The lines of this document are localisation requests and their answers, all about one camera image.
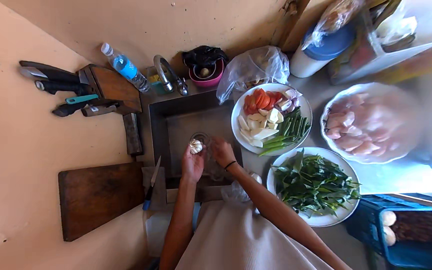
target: white shirt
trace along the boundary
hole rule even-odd
[[[255,214],[251,201],[204,203],[198,219],[177,270],[333,269]]]

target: water bottle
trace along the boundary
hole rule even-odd
[[[136,66],[123,53],[111,48],[108,43],[103,43],[101,52],[107,56],[107,60],[119,74],[123,75],[132,83],[140,92],[149,91],[148,81]]]

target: blue bottle label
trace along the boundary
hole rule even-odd
[[[119,64],[124,64],[124,60],[122,58],[116,58],[114,59],[114,62],[119,62]],[[128,59],[126,65],[121,70],[119,70],[119,73],[123,75],[123,77],[125,77],[126,79],[131,80],[136,76],[136,74],[138,74],[138,69]]]

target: white plate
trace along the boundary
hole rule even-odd
[[[401,137],[404,139],[401,139],[401,145],[393,150],[393,151],[386,151],[381,156],[355,156],[351,153],[348,153],[342,149],[340,149],[333,139],[329,138],[326,135],[325,127],[326,127],[326,120],[328,119],[329,115],[329,108],[333,106],[333,104],[339,102],[341,99],[357,94],[357,93],[368,93],[370,97],[374,96],[380,96],[387,94],[389,92],[394,93],[395,95],[398,95],[401,97],[399,99],[401,102],[398,105],[401,108],[407,108],[408,110],[411,110],[411,114],[413,117],[411,120],[407,120],[404,125],[404,129],[401,128],[404,132],[401,133]],[[404,156],[406,156],[413,148],[416,147],[418,144],[418,141],[420,139],[420,133],[421,133],[421,126],[418,124],[418,121],[421,120],[421,117],[419,115],[419,110],[417,106],[418,102],[416,99],[409,95],[408,93],[404,92],[402,89],[400,89],[397,86],[393,85],[385,85],[382,83],[365,83],[365,84],[356,84],[351,86],[348,89],[345,89],[338,94],[336,94],[332,100],[326,104],[324,107],[324,111],[322,112],[320,124],[321,124],[321,136],[324,138],[326,143],[329,145],[329,148],[333,150],[334,152],[338,153],[342,157],[344,157],[348,161],[355,161],[361,164],[385,164],[390,163],[394,160],[400,159]]]
[[[244,98],[247,95],[252,95],[253,92],[259,88],[263,89],[264,91],[271,91],[271,92],[283,92],[283,91],[286,91],[289,89],[294,89],[291,86],[280,84],[280,83],[263,83],[263,84],[255,86],[255,87],[249,89],[248,91],[246,91],[246,93],[244,93],[242,96],[239,97],[236,104],[234,105],[233,112],[231,114],[231,128],[233,130],[234,137],[236,137],[236,140],[244,148],[246,148],[247,150],[249,150],[255,154],[258,154],[258,155],[261,154],[262,152],[264,152],[264,149],[256,147],[256,146],[252,146],[243,138],[243,136],[241,136],[241,132],[240,132],[241,127],[240,127],[240,124],[238,122],[238,116],[241,114],[244,117],[244,119],[246,119],[247,116],[243,111]],[[311,126],[309,127],[309,131],[311,131],[311,127],[313,126],[313,112],[311,111],[311,107],[309,106],[309,102],[303,96],[299,97],[299,106],[300,106],[299,109],[301,112],[301,116],[307,117],[308,123],[311,124]],[[306,136],[301,138],[301,140],[299,142],[297,142],[296,144],[289,145],[286,148],[283,148],[281,150],[273,151],[269,154],[266,154],[265,156],[279,156],[279,155],[284,154],[284,153],[286,153],[292,149],[295,149],[296,147],[298,147],[300,144],[303,143],[304,139],[306,139],[308,137],[308,135],[309,135],[309,132],[307,132]]]
[[[301,147],[297,149],[293,149],[280,157],[278,157],[274,162],[273,166],[279,166],[283,164],[287,159],[293,157],[296,155],[297,152],[300,152],[302,149],[304,149],[304,155],[320,155],[321,157],[336,163],[339,165],[341,170],[348,176],[351,176],[353,178],[353,181],[356,183],[359,183],[358,176],[356,175],[356,172],[353,170],[351,165],[341,156],[336,154],[335,152],[331,150],[327,150],[320,147]],[[266,185],[268,190],[276,194],[276,185],[275,185],[275,179],[274,179],[274,172],[273,169],[269,169],[268,178],[266,181]],[[359,200],[349,200],[345,202],[344,206],[346,206],[347,209],[344,209],[343,207],[339,207],[336,210],[337,217],[326,214],[326,215],[313,215],[312,217],[308,217],[305,213],[299,212],[299,216],[311,227],[329,227],[335,224],[338,224],[342,222],[343,220],[347,219],[351,214],[356,210],[356,207],[359,203]]]

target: faucet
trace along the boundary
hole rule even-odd
[[[170,63],[168,63],[168,61],[166,61],[166,59],[164,59],[161,55],[156,54],[153,58],[153,62],[154,62],[154,67],[156,68],[157,74],[159,76],[159,79],[161,80],[161,83],[163,84],[163,87],[164,87],[166,92],[168,92],[168,93],[172,92],[173,91],[173,85],[171,84],[169,79],[164,74],[164,71],[163,71],[163,68],[161,65],[165,66],[166,70],[169,72],[169,74],[173,78],[177,91],[182,96],[188,95],[188,85],[186,84],[186,80],[184,80],[184,78],[180,78],[179,76],[176,75],[174,70],[171,68]]]

